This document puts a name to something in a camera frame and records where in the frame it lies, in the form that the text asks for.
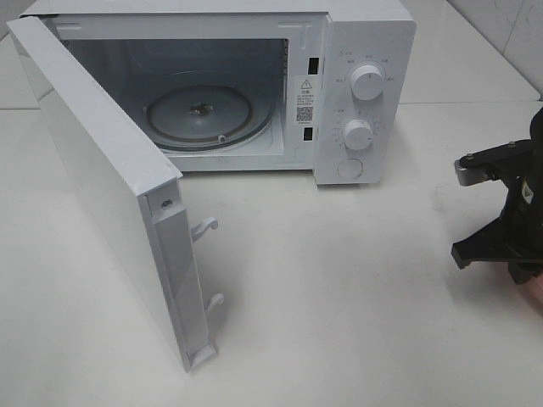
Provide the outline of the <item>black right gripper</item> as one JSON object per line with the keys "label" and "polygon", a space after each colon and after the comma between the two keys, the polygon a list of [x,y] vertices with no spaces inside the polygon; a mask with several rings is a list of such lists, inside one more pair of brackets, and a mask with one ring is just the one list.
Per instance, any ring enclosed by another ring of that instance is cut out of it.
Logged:
{"label": "black right gripper", "polygon": [[529,126],[533,143],[528,172],[507,188],[499,217],[470,237],[453,243],[451,255],[459,269],[473,262],[506,263],[513,281],[528,282],[542,274],[542,112]]}

